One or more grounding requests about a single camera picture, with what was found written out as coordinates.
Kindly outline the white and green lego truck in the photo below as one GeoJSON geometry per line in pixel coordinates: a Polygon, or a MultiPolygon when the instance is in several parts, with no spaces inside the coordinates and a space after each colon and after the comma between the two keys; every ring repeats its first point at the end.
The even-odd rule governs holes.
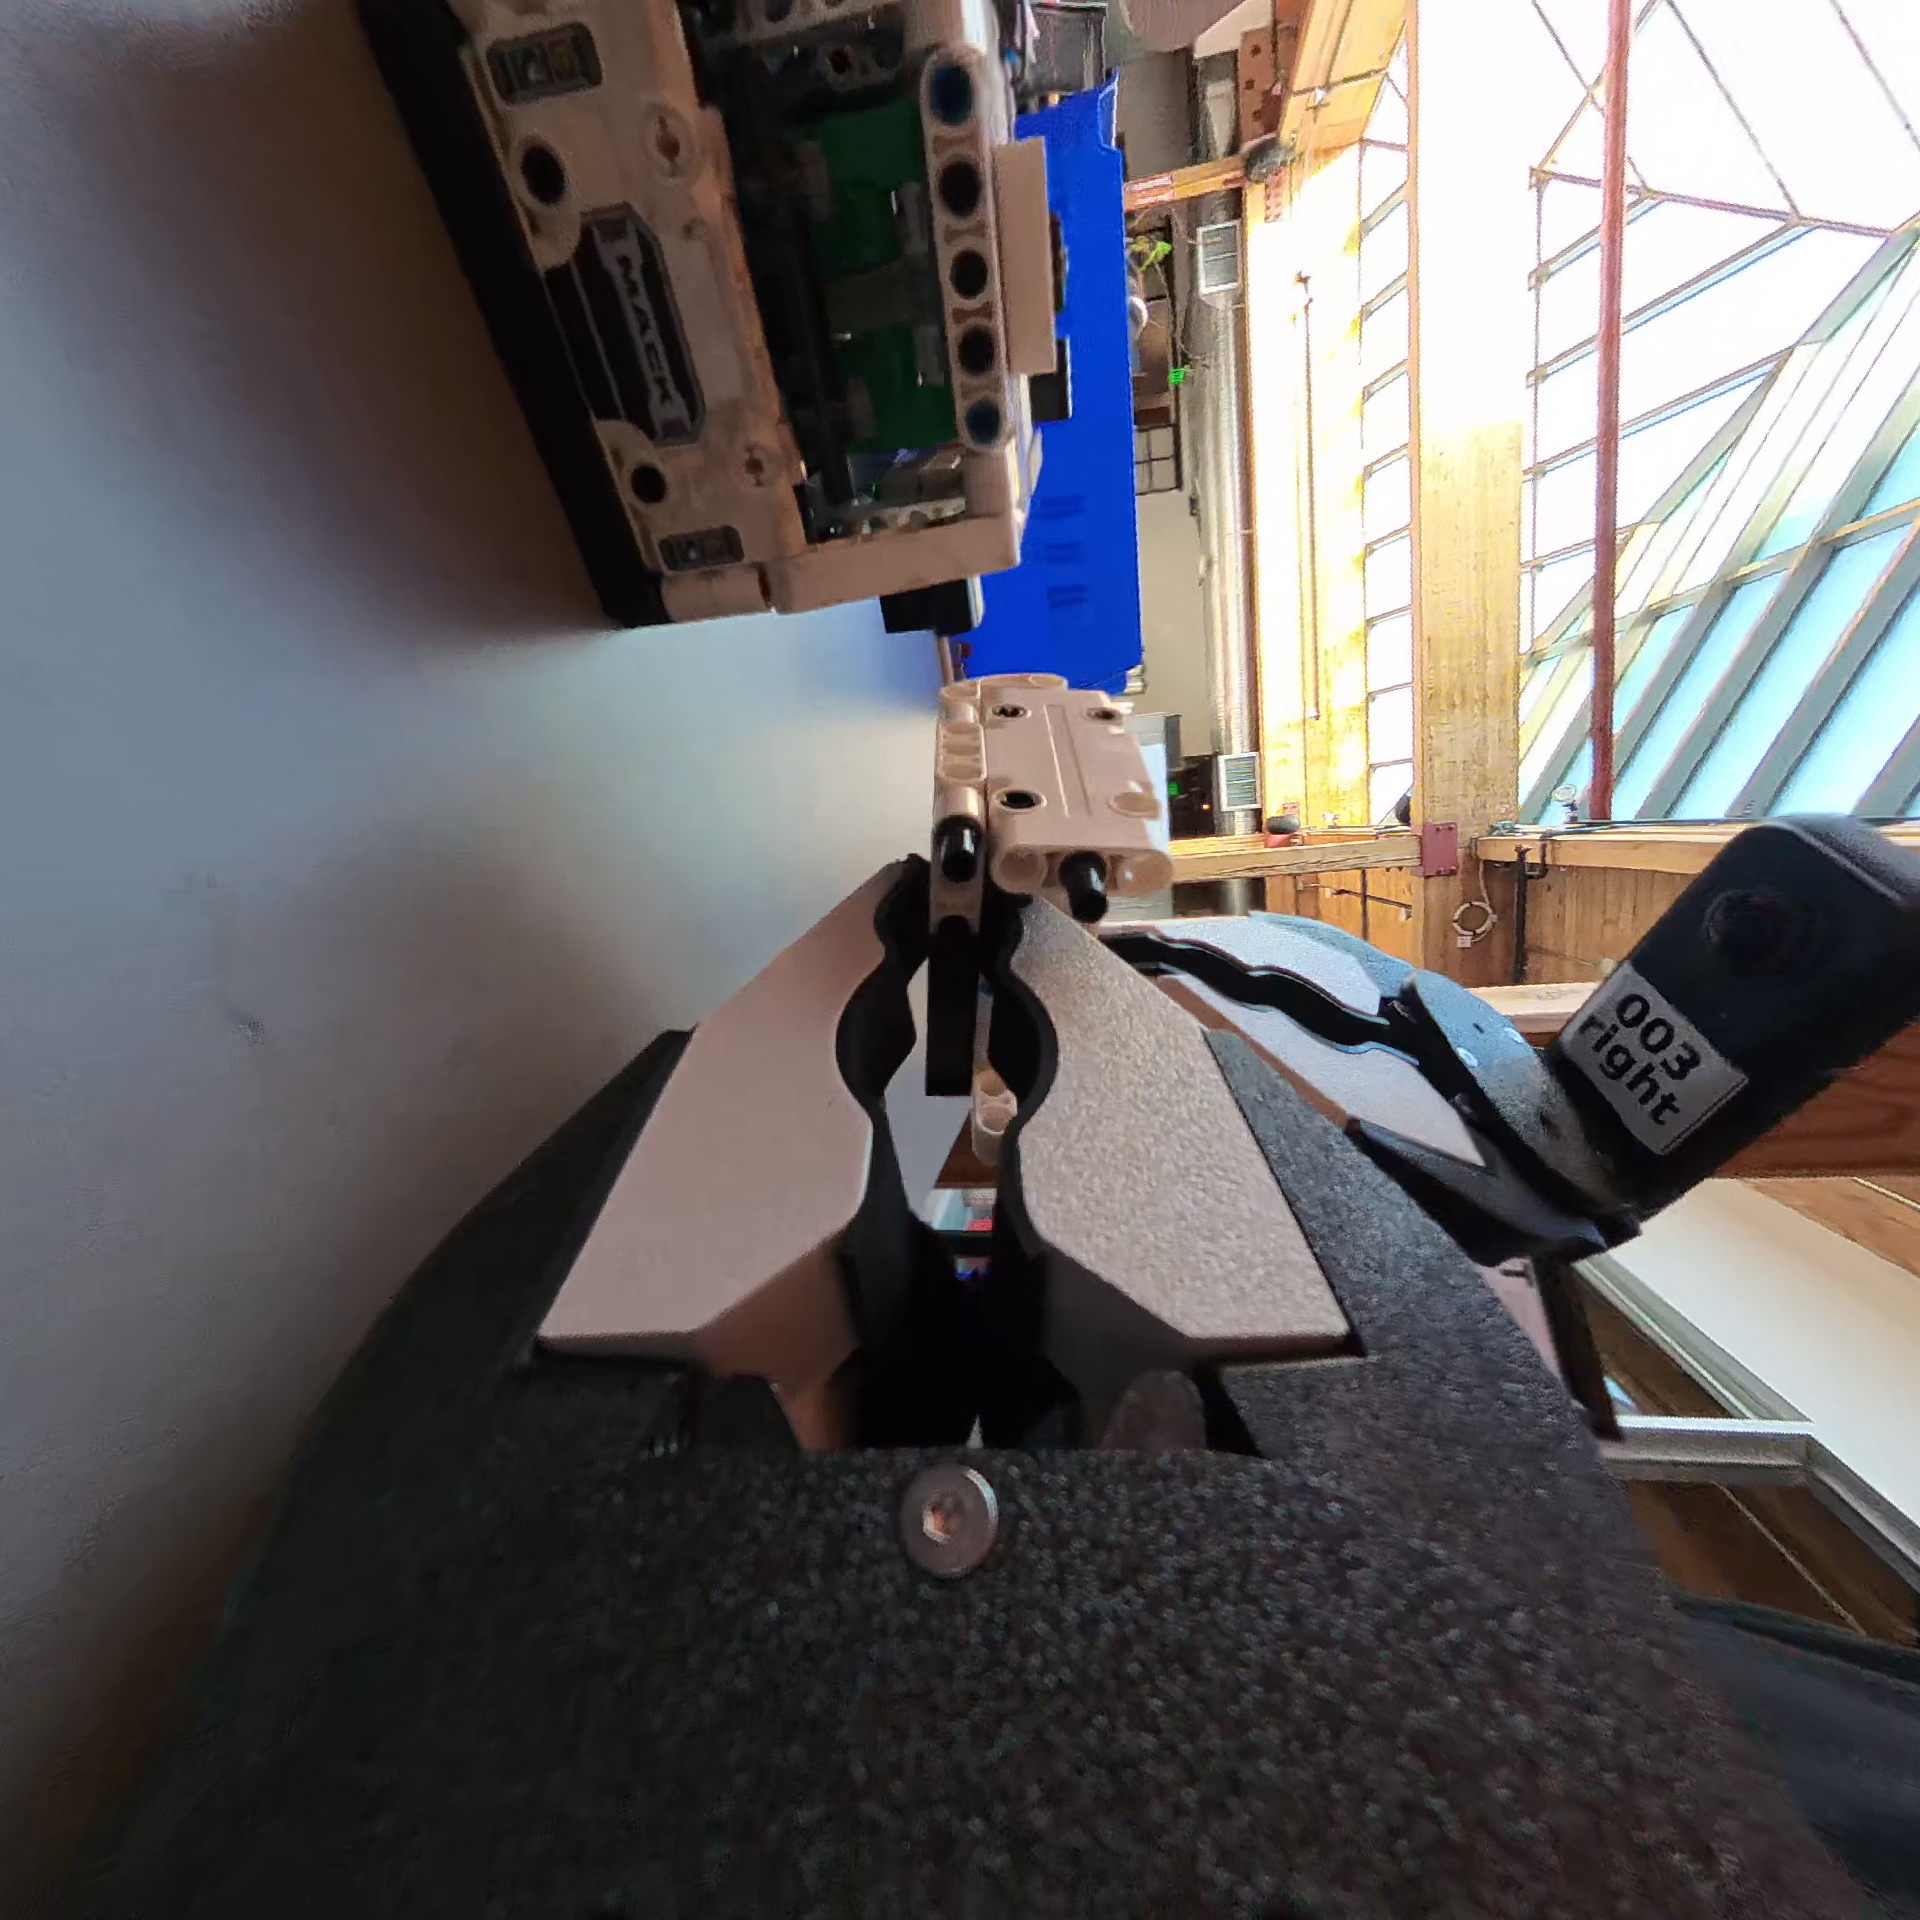
{"type": "Polygon", "coordinates": [[[968,637],[1073,414],[1033,4],[355,12],[608,624],[968,637]]]}

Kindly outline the white lego sub-assembly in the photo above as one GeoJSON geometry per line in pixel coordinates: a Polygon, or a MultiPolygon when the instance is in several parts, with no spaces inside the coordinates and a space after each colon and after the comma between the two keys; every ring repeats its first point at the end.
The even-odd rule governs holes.
{"type": "Polygon", "coordinates": [[[990,1067],[992,936],[1020,903],[1083,928],[1171,886],[1164,777],[1130,710],[1056,675],[942,686],[929,847],[926,1091],[969,1100],[968,1152],[995,1167],[1018,1094],[990,1067]]]}

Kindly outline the blue plastic bin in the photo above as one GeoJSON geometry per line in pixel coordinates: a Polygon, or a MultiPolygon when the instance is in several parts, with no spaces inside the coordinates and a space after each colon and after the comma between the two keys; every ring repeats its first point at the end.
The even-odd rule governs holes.
{"type": "Polygon", "coordinates": [[[1020,118],[1047,150],[1047,205],[1064,230],[1059,331],[1073,412],[1041,430],[1041,479],[1022,560],[983,582],[968,672],[1046,672],[1121,694],[1146,653],[1136,425],[1119,80],[1020,118]]]}

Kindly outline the wooden beam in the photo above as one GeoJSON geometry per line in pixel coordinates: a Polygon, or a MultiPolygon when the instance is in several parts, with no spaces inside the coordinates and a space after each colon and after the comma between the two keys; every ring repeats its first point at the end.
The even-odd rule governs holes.
{"type": "MultiPolygon", "coordinates": [[[[1535,1044],[1545,1046],[1595,992],[1592,980],[1475,988],[1535,1044]]],[[[1804,1108],[1719,1167],[1722,1180],[1919,1175],[1919,1024],[1836,1075],[1804,1108]]]]}

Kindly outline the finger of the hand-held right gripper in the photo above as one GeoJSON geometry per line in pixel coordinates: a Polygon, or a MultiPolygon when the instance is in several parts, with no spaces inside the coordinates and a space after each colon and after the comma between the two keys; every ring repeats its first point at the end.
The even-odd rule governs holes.
{"type": "Polygon", "coordinates": [[[1463,1165],[1491,1165],[1467,1119],[1394,1048],[1324,1040],[1282,1009],[1234,1001],[1187,974],[1160,974],[1158,985],[1201,1027],[1244,1040],[1335,1126],[1362,1123],[1463,1165]]]}
{"type": "Polygon", "coordinates": [[[1412,966],[1312,919],[1112,924],[1104,945],[1201,1024],[1332,1048],[1438,1048],[1412,966]]]}

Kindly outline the red pipe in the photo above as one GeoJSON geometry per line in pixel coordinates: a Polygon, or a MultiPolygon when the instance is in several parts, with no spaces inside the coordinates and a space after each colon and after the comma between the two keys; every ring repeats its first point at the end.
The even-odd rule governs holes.
{"type": "Polygon", "coordinates": [[[1610,822],[1617,809],[1617,591],[1619,591],[1619,454],[1622,344],[1626,283],[1626,150],[1627,81],[1634,6],[1610,1],[1600,68],[1600,217],[1595,445],[1593,445],[1593,584],[1592,584],[1592,781],[1590,820],[1610,822]]]}

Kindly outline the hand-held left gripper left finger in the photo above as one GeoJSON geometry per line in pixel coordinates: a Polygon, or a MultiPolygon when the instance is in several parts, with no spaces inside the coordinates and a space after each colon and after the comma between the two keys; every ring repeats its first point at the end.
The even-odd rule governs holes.
{"type": "Polygon", "coordinates": [[[538,1329],[772,1389],[808,1452],[859,1438],[854,1360],[905,1329],[918,1233],[888,1092],[918,1041],[929,861],[864,880],[703,1019],[538,1329]]]}

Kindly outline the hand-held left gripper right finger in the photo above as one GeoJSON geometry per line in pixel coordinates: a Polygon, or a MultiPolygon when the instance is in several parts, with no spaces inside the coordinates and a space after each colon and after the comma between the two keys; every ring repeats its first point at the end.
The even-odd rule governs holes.
{"type": "Polygon", "coordinates": [[[1202,1027],[1052,903],[992,934],[1016,1102],[979,1291],[990,1449],[1256,1449],[1228,1374],[1355,1355],[1202,1027]]]}

